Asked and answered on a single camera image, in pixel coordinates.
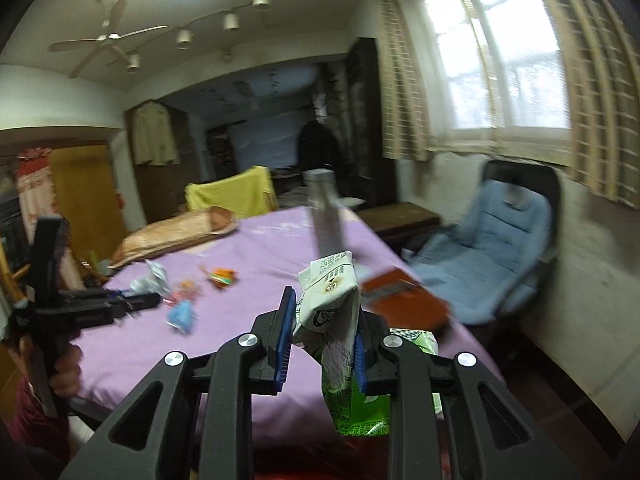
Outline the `person's left hand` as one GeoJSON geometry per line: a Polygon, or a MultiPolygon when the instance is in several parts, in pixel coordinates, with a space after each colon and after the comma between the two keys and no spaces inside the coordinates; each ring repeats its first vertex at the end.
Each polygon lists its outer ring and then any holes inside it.
{"type": "MultiPolygon", "coordinates": [[[[35,379],[32,378],[32,364],[30,364],[32,350],[34,350],[34,345],[30,337],[23,337],[18,346],[15,362],[28,381],[35,385],[35,379]]],[[[63,399],[70,399],[79,392],[81,386],[81,360],[81,348],[76,344],[71,344],[70,348],[56,361],[55,373],[51,377],[49,385],[57,396],[63,399]]]]}

